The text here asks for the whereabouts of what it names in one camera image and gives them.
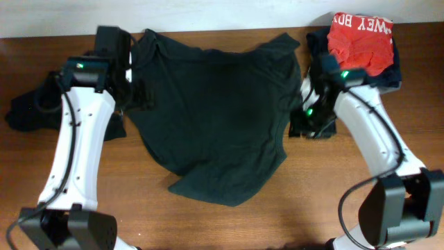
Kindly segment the dark green t-shirt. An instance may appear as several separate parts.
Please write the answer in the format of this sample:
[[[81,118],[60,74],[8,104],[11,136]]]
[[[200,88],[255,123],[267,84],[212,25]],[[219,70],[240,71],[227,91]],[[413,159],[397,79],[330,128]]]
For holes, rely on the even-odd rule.
[[[155,107],[127,112],[153,159],[179,176],[169,191],[238,206],[284,162],[284,130],[300,104],[299,42],[283,33],[243,53],[200,49],[146,30],[133,76]]]

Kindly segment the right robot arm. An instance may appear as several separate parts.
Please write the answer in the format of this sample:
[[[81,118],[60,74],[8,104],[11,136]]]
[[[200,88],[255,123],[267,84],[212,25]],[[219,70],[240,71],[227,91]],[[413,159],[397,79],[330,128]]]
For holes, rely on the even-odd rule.
[[[403,249],[435,236],[443,211],[443,172],[428,170],[410,151],[365,69],[342,70],[334,56],[313,58],[300,93],[302,104],[291,113],[289,136],[329,138],[340,119],[370,172],[340,198],[344,234],[323,248]]]

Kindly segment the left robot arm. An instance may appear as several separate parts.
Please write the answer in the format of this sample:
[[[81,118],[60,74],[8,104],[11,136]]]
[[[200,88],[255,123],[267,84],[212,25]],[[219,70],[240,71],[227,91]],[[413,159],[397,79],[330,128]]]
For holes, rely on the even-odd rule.
[[[37,206],[15,222],[38,249],[132,249],[112,215],[98,212],[97,176],[106,128],[131,99],[132,35],[99,26],[88,56],[67,59],[55,81],[62,119],[51,172]]]

